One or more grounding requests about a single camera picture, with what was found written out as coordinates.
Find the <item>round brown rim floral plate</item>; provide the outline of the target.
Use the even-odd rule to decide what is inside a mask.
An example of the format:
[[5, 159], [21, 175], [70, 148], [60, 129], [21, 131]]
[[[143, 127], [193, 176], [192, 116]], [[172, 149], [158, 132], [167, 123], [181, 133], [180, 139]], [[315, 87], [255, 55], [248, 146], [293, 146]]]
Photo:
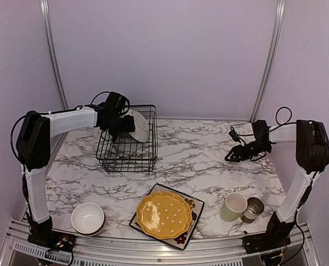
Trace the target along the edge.
[[130, 136], [138, 142], [145, 143], [149, 140], [150, 127], [145, 117], [134, 109], [130, 109], [128, 114], [133, 116], [135, 123], [135, 131]]

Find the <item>yellow polka dot plate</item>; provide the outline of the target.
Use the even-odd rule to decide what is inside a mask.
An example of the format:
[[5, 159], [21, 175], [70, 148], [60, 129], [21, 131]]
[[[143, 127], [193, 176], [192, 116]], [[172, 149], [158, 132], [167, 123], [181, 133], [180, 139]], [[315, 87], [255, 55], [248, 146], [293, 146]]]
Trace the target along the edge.
[[192, 221], [190, 205], [173, 192], [153, 192], [136, 209], [136, 222], [156, 239], [175, 239], [188, 231]]

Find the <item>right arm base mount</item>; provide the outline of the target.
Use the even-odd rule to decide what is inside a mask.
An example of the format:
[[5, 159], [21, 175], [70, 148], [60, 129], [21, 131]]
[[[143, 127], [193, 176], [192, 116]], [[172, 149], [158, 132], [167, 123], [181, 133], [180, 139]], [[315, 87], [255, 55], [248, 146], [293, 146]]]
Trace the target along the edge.
[[281, 248], [291, 243], [290, 232], [295, 222], [280, 222], [272, 216], [264, 233], [245, 236], [242, 244], [247, 254], [264, 252], [275, 248]]

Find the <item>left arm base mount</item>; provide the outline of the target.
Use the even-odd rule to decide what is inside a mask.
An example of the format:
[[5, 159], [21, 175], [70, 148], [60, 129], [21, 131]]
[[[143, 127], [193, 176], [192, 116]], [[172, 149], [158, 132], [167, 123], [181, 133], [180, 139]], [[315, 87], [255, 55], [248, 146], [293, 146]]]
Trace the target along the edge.
[[34, 221], [33, 217], [27, 213], [27, 221], [29, 223], [29, 243], [50, 250], [73, 251], [75, 235], [53, 230], [53, 221], [51, 217], [42, 223], [37, 223]]

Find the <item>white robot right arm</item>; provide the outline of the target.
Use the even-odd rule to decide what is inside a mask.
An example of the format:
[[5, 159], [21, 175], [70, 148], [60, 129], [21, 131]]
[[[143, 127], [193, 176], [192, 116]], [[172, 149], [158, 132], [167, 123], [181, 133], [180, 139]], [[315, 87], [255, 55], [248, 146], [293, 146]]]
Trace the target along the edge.
[[296, 120], [268, 126], [265, 120], [257, 120], [252, 127], [255, 140], [232, 147], [225, 160], [251, 160], [261, 153], [270, 153], [274, 144], [294, 142], [297, 170], [283, 203], [275, 212], [279, 222], [294, 222], [315, 182], [329, 164], [329, 139], [324, 124], [313, 120]]

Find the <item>black square floral plate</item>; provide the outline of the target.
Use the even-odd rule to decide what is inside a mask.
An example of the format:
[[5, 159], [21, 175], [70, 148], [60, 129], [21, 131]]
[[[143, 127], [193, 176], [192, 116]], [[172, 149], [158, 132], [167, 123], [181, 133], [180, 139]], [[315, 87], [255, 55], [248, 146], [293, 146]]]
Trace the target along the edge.
[[118, 138], [119, 133], [117, 132], [117, 130], [108, 130], [109, 135], [111, 136], [111, 140], [113, 143], [115, 143], [115, 141]]

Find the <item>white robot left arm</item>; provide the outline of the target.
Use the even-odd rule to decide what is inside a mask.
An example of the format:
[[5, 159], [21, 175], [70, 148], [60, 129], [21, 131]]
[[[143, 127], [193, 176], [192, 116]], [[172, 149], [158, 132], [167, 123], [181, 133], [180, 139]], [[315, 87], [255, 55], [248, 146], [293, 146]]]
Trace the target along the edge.
[[50, 220], [45, 179], [51, 158], [52, 138], [71, 131], [98, 127], [115, 139], [135, 131], [135, 119], [127, 112], [115, 112], [95, 105], [74, 110], [28, 112], [17, 137], [18, 160], [22, 165], [22, 187], [29, 215], [37, 224]]

